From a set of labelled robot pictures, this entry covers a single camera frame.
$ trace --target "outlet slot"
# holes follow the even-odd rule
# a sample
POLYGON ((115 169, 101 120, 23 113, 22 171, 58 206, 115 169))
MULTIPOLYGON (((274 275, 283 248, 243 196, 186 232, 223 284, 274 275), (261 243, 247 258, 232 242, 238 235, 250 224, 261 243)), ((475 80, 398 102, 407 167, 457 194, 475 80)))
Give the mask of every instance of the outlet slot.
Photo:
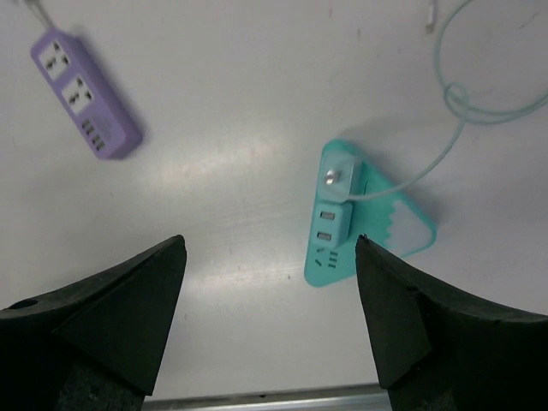
POLYGON ((62 90, 61 94, 68 104, 68 107, 75 115, 79 115, 93 101, 93 94, 89 86, 76 75, 62 90))
POLYGON ((56 40, 44 48, 38 60, 52 80, 57 80, 70 66, 69 56, 56 40))
POLYGON ((322 211, 319 214, 320 218, 323 218, 324 220, 334 220, 335 219, 335 213, 329 212, 329 211, 322 211))
POLYGON ((319 231, 319 232, 318 232, 318 238, 319 238, 320 240, 331 241, 331 234, 322 233, 321 231, 319 231))

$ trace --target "plug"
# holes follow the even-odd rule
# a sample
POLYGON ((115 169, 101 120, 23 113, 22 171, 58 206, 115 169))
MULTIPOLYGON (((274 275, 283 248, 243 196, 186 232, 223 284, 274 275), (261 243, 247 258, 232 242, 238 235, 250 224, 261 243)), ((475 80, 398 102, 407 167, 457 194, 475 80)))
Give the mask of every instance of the plug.
POLYGON ((362 164, 349 152, 324 153, 319 165, 318 197, 324 201, 343 203, 349 194, 357 194, 362 164))
POLYGON ((142 133, 77 38, 52 28, 31 57, 97 158, 123 158, 142 133))
POLYGON ((352 203, 320 202, 314 208, 311 242, 318 247, 337 248, 348 239, 352 203))

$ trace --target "purple power strip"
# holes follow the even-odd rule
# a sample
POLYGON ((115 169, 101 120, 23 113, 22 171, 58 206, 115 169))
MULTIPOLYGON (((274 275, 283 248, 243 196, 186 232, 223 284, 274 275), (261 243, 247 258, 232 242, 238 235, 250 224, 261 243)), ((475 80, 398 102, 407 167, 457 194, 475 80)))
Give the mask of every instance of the purple power strip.
POLYGON ((31 56, 98 158, 123 158, 142 133, 77 38, 53 28, 31 56))

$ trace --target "usb port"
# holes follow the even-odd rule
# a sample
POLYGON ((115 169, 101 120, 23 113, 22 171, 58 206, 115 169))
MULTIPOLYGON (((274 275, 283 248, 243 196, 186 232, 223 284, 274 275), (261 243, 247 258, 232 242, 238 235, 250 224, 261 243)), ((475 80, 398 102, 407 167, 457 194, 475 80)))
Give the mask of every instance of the usb port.
POLYGON ((335 213, 330 211, 322 211, 319 214, 320 218, 323 218, 325 220, 334 220, 335 219, 335 213))
POLYGON ((320 240, 331 241, 331 234, 322 233, 321 231, 319 231, 318 232, 318 238, 320 240))

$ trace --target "white cable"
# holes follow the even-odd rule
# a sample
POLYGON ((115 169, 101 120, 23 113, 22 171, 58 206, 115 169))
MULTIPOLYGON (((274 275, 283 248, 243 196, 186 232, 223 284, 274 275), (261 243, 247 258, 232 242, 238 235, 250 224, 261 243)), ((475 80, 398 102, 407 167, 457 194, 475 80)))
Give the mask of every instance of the white cable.
POLYGON ((403 182, 402 184, 399 184, 393 188, 389 188, 388 190, 384 190, 378 193, 371 193, 371 194, 361 194, 361 195, 344 195, 343 197, 346 198, 346 200, 350 201, 368 201, 373 200, 378 197, 384 197, 385 195, 393 194, 398 191, 404 190, 408 187, 413 186, 416 182, 421 180, 424 176, 426 176, 428 173, 430 173, 432 170, 434 170, 438 164, 442 162, 442 160, 449 154, 453 146, 455 145, 456 141, 462 134, 462 129, 464 126, 466 126, 466 118, 468 114, 468 110, 470 108, 470 101, 469 96, 466 88, 461 83, 451 83, 449 84, 444 91, 444 99, 447 100, 450 96, 455 96, 455 93, 453 89, 458 90, 458 92, 461 94, 460 101, 462 103, 463 108, 463 117, 460 120, 458 126, 456 127, 455 133, 453 134, 453 137, 451 138, 450 142, 445 146, 444 150, 436 157, 434 161, 432 161, 428 167, 426 167, 424 170, 422 170, 419 174, 417 174, 415 177, 407 180, 406 182, 403 182))
POLYGON ((426 32, 433 33, 438 22, 438 0, 428 1, 428 20, 426 20, 426 32))
POLYGON ((44 26, 45 29, 50 29, 55 26, 53 24, 53 20, 50 18, 50 16, 46 13, 44 10, 44 7, 42 6, 42 3, 40 0, 21 0, 33 13, 34 17, 36 17, 36 20, 44 26))

